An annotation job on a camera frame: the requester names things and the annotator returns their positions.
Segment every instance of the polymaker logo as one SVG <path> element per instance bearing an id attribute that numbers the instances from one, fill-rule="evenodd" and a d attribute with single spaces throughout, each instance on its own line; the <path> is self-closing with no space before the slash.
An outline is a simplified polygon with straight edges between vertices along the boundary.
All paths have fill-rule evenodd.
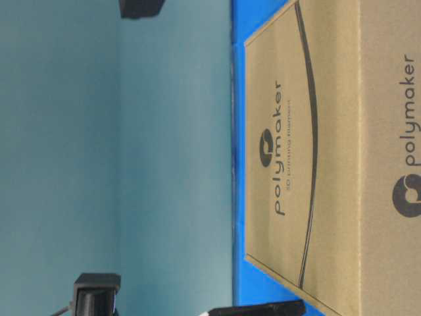
<path id="1" fill-rule="evenodd" d="M 264 167 L 270 165 L 274 152 L 274 140 L 268 129 L 264 130 L 260 137 L 260 161 Z"/>
<path id="2" fill-rule="evenodd" d="M 400 178 L 393 189 L 393 204 L 405 217 L 421 215 L 421 176 L 409 174 Z"/>

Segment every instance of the cardboard box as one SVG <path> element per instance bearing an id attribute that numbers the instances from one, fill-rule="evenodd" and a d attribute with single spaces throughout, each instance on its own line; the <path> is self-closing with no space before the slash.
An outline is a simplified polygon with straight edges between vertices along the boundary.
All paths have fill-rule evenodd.
<path id="1" fill-rule="evenodd" d="M 292 1 L 245 43 L 247 259 L 326 315 L 421 313 L 420 16 Z"/>

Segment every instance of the blue surface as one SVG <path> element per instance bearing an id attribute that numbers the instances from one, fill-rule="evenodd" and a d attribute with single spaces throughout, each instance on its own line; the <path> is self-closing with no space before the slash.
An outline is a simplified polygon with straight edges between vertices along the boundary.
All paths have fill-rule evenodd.
<path id="1" fill-rule="evenodd" d="M 235 190 L 235 254 L 234 254 L 234 303 L 247 305 L 274 301 L 297 299 L 297 296 L 264 274 L 245 258 L 245 215 L 244 215 L 244 122 L 245 122 L 245 52 L 244 41 L 264 22 L 266 22 L 285 0 L 234 0 L 233 19 L 233 54 L 234 54 L 234 149 Z M 306 315 L 323 315 L 307 304 Z"/>

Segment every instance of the teal wall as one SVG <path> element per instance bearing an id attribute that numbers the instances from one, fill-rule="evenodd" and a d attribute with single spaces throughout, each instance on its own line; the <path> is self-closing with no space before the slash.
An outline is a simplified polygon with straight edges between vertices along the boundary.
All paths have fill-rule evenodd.
<path id="1" fill-rule="evenodd" d="M 117 10 L 1 5 L 2 315 L 50 315 L 80 272 L 118 268 Z"/>
<path id="2" fill-rule="evenodd" d="M 49 315 L 82 271 L 122 274 L 122 316 L 231 304 L 229 4 L 2 6 L 2 314 Z"/>
<path id="3" fill-rule="evenodd" d="M 230 1 L 168 0 L 121 34 L 122 315 L 230 305 Z"/>

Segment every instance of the black object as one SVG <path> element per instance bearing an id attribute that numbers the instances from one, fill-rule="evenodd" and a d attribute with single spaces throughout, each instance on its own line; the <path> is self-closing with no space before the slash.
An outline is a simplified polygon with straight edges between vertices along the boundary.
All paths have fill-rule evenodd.
<path id="1" fill-rule="evenodd" d="M 121 276 L 114 273 L 82 273 L 73 287 L 72 316 L 117 316 L 120 284 Z"/>
<path id="2" fill-rule="evenodd" d="M 303 316 L 305 305 L 302 300 L 269 303 L 264 305 L 217 308 L 209 316 Z"/>
<path id="3" fill-rule="evenodd" d="M 119 0 L 122 18 L 143 18 L 158 15 L 165 0 Z"/>

